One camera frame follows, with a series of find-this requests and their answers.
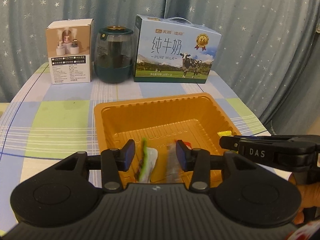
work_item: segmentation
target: table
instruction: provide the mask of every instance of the table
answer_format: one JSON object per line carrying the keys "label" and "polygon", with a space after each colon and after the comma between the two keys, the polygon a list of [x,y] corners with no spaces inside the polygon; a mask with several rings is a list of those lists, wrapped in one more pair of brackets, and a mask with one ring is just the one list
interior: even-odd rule
{"label": "table", "polygon": [[[20,182],[76,151],[99,154],[95,105],[200,92],[211,94],[243,135],[270,135],[214,71],[205,84],[135,83],[132,79],[105,84],[93,77],[90,83],[52,85],[48,63],[43,64],[0,119],[0,231],[17,222],[9,199]],[[91,183],[99,187],[100,179],[100,172],[91,172]]]}

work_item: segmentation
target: gold badge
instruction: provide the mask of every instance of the gold badge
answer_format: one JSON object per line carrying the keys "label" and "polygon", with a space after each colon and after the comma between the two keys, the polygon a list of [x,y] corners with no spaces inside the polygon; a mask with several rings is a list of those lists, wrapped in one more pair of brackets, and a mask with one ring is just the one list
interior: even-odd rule
{"label": "gold badge", "polygon": [[196,43],[197,45],[195,46],[195,49],[198,50],[199,48],[202,48],[202,51],[204,51],[206,50],[205,46],[207,46],[209,43],[209,37],[206,34],[202,33],[197,37]]}

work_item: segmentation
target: hand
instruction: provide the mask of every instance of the hand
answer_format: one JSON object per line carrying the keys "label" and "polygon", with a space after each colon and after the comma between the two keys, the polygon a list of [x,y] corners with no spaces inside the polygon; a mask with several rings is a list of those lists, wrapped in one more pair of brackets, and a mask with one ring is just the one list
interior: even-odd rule
{"label": "hand", "polygon": [[[289,182],[296,185],[296,180],[291,174]],[[294,219],[296,225],[302,224],[304,221],[303,209],[310,207],[320,207],[320,182],[310,184],[310,185],[296,185],[301,193],[302,201],[299,208],[298,214]]]}

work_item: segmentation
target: curtain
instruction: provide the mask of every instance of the curtain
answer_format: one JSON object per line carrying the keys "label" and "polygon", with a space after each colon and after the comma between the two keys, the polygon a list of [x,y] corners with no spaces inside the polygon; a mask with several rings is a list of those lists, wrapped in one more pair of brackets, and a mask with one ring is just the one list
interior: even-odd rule
{"label": "curtain", "polygon": [[272,134],[319,133],[320,127],[316,129],[314,125],[320,120],[320,39],[318,37],[317,33],[308,62],[295,81],[294,87],[266,125]]}
{"label": "curtain", "polygon": [[183,17],[222,34],[212,70],[265,122],[308,57],[318,8],[319,0],[0,0],[0,102],[47,61],[52,21],[94,18],[96,35],[133,28],[136,14]]}

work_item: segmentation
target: snack package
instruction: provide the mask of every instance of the snack package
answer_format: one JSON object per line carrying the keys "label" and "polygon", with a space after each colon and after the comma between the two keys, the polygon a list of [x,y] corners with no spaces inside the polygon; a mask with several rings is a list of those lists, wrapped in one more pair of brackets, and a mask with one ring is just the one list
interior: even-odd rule
{"label": "snack package", "polygon": [[142,159],[139,162],[136,179],[139,183],[150,183],[151,173],[156,165],[158,151],[154,148],[147,147],[147,140],[142,139]]}
{"label": "snack package", "polygon": [[[166,182],[167,183],[180,183],[182,182],[179,171],[180,171],[180,164],[176,154],[176,142],[169,144],[167,146],[168,150],[168,159],[167,159],[167,173],[166,173]],[[184,142],[184,144],[189,148],[192,149],[191,143]]]}

